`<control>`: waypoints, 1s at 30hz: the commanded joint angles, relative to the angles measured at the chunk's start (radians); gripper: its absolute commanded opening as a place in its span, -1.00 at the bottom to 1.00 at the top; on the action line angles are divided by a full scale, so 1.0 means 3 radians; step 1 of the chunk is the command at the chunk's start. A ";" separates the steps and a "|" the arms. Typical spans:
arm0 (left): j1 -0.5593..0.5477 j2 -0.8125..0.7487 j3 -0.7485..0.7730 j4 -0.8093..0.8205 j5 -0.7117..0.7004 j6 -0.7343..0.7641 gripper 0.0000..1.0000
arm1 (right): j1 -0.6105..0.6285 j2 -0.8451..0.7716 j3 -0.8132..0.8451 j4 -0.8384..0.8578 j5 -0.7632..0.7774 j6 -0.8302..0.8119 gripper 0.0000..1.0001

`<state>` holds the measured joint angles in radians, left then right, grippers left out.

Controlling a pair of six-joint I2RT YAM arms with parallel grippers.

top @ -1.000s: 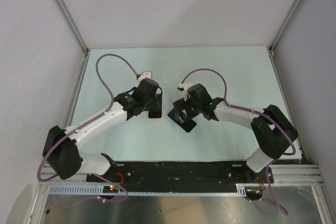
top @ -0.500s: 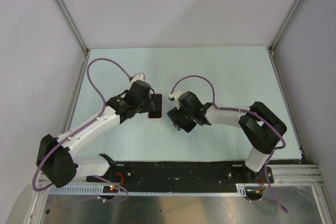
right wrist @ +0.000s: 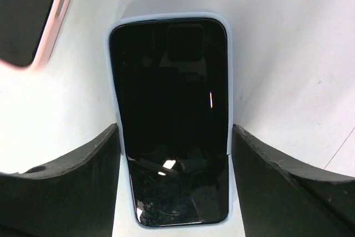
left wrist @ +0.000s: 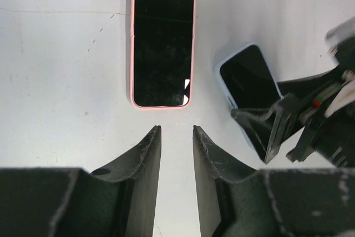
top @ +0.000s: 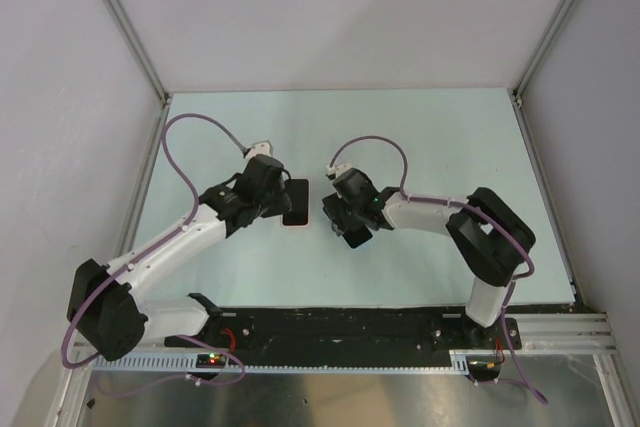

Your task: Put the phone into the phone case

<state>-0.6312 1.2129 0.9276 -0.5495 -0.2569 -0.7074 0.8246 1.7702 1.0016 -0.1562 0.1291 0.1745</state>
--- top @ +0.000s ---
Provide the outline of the dark blue smartphone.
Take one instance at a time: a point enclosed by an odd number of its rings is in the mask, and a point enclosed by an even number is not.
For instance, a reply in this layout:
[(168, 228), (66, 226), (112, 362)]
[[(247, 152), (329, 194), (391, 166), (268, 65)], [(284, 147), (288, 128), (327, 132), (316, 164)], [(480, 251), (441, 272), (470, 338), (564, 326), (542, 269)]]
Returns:
[(345, 231), (342, 237), (351, 249), (356, 249), (368, 242), (373, 235), (366, 226), (363, 226), (355, 230)]

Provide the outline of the pale pink smartphone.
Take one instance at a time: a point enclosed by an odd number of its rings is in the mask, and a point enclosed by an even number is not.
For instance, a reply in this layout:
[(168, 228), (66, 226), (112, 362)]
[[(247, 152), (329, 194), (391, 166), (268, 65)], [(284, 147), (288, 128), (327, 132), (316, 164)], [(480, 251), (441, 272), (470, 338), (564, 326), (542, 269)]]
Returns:
[(291, 201), (291, 209), (282, 215), (287, 221), (309, 220), (310, 182), (308, 179), (290, 179), (285, 183), (286, 193)]

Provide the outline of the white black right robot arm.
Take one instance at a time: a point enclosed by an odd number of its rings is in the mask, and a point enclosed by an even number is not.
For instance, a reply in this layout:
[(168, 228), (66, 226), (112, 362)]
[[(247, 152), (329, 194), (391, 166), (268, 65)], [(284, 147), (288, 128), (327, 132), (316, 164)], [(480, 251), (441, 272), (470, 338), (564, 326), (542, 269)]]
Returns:
[(377, 190), (349, 163), (327, 169), (335, 192), (322, 199), (332, 230), (356, 249), (379, 230), (416, 230), (449, 237), (474, 275), (462, 335), (476, 348), (498, 335), (497, 321), (515, 283), (531, 276), (533, 231), (491, 189), (466, 197), (410, 196), (399, 187)]

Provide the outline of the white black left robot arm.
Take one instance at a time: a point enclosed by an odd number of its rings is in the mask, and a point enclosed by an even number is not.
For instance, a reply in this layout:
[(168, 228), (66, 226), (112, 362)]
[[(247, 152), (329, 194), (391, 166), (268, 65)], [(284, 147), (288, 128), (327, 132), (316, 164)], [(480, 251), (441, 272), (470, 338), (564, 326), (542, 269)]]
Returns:
[(139, 343), (189, 336), (214, 344), (222, 323), (202, 294), (151, 301), (154, 286), (203, 250), (225, 241), (259, 218), (287, 213), (284, 165), (273, 157), (251, 157), (241, 173), (195, 196), (186, 216), (140, 248), (105, 265), (89, 259), (75, 273), (67, 317), (95, 349), (115, 361)]

